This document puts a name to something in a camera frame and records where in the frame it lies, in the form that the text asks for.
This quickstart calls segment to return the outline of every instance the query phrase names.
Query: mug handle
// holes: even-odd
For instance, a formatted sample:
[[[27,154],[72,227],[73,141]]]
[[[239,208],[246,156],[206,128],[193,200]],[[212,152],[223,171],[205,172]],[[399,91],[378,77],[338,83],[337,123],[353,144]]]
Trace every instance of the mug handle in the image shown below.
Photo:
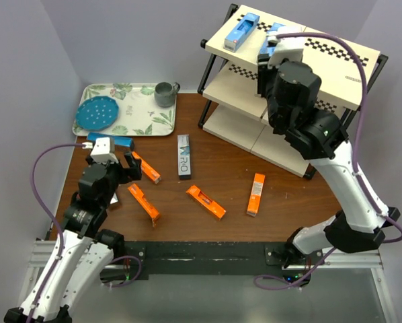
[[[175,82],[175,83],[173,84],[173,92],[174,92],[174,93],[178,93],[178,91],[180,91],[180,84],[177,83],[177,82]]]

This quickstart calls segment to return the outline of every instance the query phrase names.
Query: gray box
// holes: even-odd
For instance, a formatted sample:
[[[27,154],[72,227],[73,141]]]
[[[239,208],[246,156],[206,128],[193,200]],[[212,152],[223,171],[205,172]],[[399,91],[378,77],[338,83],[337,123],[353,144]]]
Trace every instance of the gray box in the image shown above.
[[[190,146],[189,135],[177,136],[177,164],[179,167],[179,179],[190,180]]]

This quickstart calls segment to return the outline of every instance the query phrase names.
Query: orange box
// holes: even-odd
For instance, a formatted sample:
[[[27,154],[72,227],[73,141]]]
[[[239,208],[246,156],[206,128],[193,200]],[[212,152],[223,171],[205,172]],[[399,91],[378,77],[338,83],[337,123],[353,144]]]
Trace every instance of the orange box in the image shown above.
[[[143,173],[145,173],[147,175],[147,177],[149,177],[152,180],[152,182],[154,182],[155,184],[158,184],[159,181],[161,180],[161,175],[159,175],[159,173],[156,170],[154,170],[152,168],[152,166],[150,166],[135,151],[132,152],[132,155],[137,159],[141,159],[141,170],[143,171]]]
[[[261,193],[265,179],[266,179],[265,175],[258,173],[255,174],[255,178],[253,179],[249,205],[247,206],[247,214],[251,215],[252,217],[255,217],[257,215],[259,204],[261,203]]]
[[[199,203],[201,203],[203,207],[205,207],[211,213],[216,215],[219,219],[222,219],[225,213],[227,212],[223,207],[221,207],[219,204],[217,204],[207,195],[201,192],[201,190],[195,185],[189,187],[189,189],[186,192],[189,195],[191,195],[195,200],[197,200]]]
[[[156,227],[156,221],[160,218],[160,214],[156,208],[150,204],[145,198],[145,194],[142,190],[137,186],[137,184],[133,184],[128,187],[128,190],[131,192],[133,197],[141,204],[143,209],[150,215],[150,218],[153,222],[153,227]]]

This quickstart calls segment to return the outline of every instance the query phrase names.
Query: gray floor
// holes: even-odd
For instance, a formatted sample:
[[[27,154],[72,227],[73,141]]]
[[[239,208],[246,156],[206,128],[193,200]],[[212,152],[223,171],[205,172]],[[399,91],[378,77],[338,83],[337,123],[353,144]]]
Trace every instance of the gray floor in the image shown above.
[[[73,318],[74,323],[385,322],[366,269],[318,270],[302,291],[264,291],[246,276],[155,275],[111,292],[94,285]]]

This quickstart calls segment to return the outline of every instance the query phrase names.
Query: leaf-patterned tray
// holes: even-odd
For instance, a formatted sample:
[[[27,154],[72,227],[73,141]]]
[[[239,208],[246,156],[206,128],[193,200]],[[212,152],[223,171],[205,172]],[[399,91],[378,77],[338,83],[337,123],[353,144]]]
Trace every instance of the leaf-patterned tray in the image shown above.
[[[156,84],[91,84],[85,88],[80,104],[94,96],[109,96],[119,105],[119,116],[108,128],[99,131],[105,135],[120,136],[166,136],[173,132],[175,103],[169,108],[156,104]],[[74,120],[73,133],[85,137],[89,131]]]

